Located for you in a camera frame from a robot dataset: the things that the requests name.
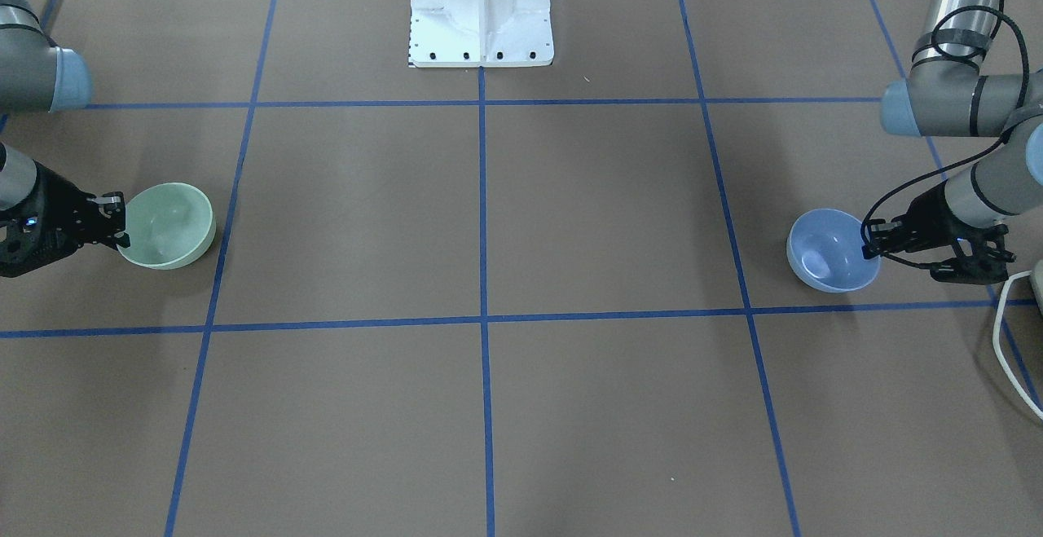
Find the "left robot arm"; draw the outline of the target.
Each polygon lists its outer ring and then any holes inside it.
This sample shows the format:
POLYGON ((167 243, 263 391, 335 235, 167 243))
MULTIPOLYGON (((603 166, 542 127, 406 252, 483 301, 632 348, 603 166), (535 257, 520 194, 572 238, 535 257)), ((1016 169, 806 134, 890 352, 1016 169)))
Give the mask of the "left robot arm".
POLYGON ((905 265, 909 253, 949 248, 918 262, 933 280, 997 284, 1016 258, 1006 220, 1041 206, 1041 73, 1002 0, 931 0, 909 74, 882 97, 890 135, 993 139, 984 153, 943 168, 945 179, 891 220, 869 211, 860 228, 868 261, 905 265))

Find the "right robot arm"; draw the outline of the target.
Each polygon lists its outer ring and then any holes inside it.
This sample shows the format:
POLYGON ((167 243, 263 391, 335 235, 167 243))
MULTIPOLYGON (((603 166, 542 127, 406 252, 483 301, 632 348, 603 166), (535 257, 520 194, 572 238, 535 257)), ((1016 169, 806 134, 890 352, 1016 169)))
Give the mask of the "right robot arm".
MULTIPOLYGON (((81 109, 92 99, 88 65, 46 32, 27 0, 1 0, 2 113, 81 109)), ((86 244, 119 251, 126 196, 95 195, 49 167, 1 147, 1 274, 15 278, 72 257, 86 244)))

